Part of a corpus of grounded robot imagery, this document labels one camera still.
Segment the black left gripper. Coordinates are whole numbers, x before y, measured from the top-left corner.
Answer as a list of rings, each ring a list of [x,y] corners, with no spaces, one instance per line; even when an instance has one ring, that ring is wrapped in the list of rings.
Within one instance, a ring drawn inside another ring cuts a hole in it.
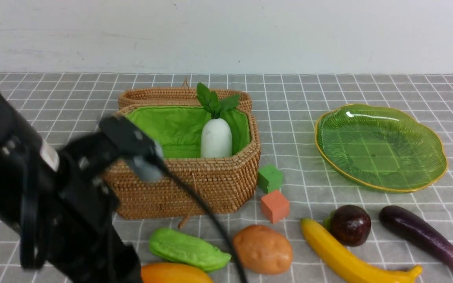
[[[106,135],[77,138],[45,160],[45,142],[22,150],[20,265],[54,265],[74,283],[140,283],[140,260],[112,225],[119,201],[100,173],[121,151]]]

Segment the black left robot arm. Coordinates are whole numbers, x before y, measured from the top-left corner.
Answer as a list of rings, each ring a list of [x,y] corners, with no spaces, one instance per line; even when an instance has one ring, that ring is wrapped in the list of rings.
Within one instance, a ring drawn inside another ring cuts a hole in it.
[[[119,158],[100,132],[56,150],[0,93],[0,220],[20,236],[23,270],[48,262],[74,283],[142,282],[112,224],[118,198],[99,177]]]

